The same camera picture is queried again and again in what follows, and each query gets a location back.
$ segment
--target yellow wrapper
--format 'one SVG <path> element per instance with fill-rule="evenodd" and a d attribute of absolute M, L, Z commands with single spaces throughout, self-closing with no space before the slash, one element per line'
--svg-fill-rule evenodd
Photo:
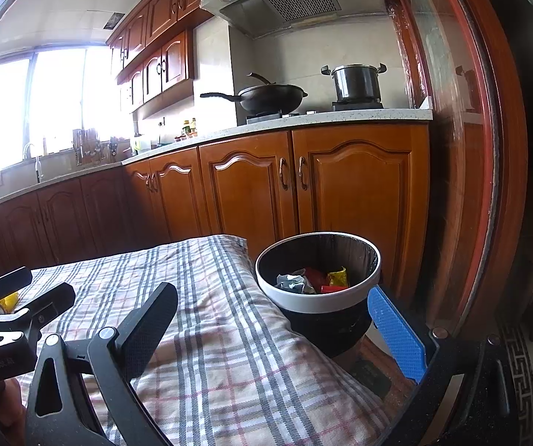
<path fill-rule="evenodd" d="M 340 272 L 330 272 L 326 279 L 331 287 L 347 287 L 349 288 L 349 282 L 347 281 L 347 269 L 342 268 Z"/>
<path fill-rule="evenodd" d="M 19 302 L 19 292 L 10 294 L 8 297 L 0 299 L 0 306 L 3 308 L 4 313 L 12 313 L 15 305 Z"/>

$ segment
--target metal screw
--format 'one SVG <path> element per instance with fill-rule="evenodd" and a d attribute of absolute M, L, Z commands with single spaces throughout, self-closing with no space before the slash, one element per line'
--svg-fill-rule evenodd
<path fill-rule="evenodd" d="M 102 339 L 109 339 L 114 336 L 114 329 L 111 327 L 104 327 L 103 329 L 99 330 L 99 336 Z"/>
<path fill-rule="evenodd" d="M 445 339 L 448 337 L 448 331 L 443 327 L 435 327 L 435 329 L 432 330 L 432 335 L 436 339 Z"/>
<path fill-rule="evenodd" d="M 58 336 L 53 333 L 52 335 L 48 335 L 45 339 L 46 345 L 55 345 L 58 343 Z"/>
<path fill-rule="evenodd" d="M 495 335 L 494 333 L 491 333 L 487 336 L 487 342 L 489 342 L 491 345 L 499 345 L 502 343 L 499 336 Z"/>

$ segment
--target faucet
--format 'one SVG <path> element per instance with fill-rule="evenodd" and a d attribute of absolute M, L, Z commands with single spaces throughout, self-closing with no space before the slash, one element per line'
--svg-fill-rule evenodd
<path fill-rule="evenodd" d="M 25 144 L 25 147 L 23 148 L 23 159 L 27 159 L 27 151 L 29 151 L 30 146 L 35 146 L 32 142 L 28 142 Z M 42 164 L 39 160 L 39 156 L 35 156 L 35 177 L 38 180 L 38 184 L 42 182 Z"/>

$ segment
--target pot handle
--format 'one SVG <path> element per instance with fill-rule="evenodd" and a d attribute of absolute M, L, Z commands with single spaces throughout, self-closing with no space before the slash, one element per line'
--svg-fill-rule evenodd
<path fill-rule="evenodd" d="M 241 102 L 240 96 L 228 96 L 227 94 L 222 94 L 221 92 L 207 92 L 206 94 L 200 94 L 200 97 L 220 97 L 230 102 Z"/>
<path fill-rule="evenodd" d="M 248 77 L 254 77 L 255 79 L 260 80 L 263 84 L 266 84 L 266 85 L 272 85 L 272 84 L 274 84 L 274 82 L 270 82 L 270 80 L 265 79 L 264 77 L 261 76 L 261 74 L 257 74 L 257 73 L 255 73 L 255 72 L 250 72 L 250 73 L 248 74 Z"/>

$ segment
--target trash can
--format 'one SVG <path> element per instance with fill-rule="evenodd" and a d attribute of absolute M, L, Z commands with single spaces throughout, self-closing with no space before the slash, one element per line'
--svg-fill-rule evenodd
<path fill-rule="evenodd" d="M 375 245 L 360 236 L 318 232 L 293 236 L 265 249 L 256 260 L 258 285 L 291 322 L 328 357 L 349 350 L 371 324 L 367 294 L 378 284 L 381 257 Z M 321 272 L 347 269 L 350 288 L 319 295 L 275 288 L 278 275 L 305 268 Z"/>

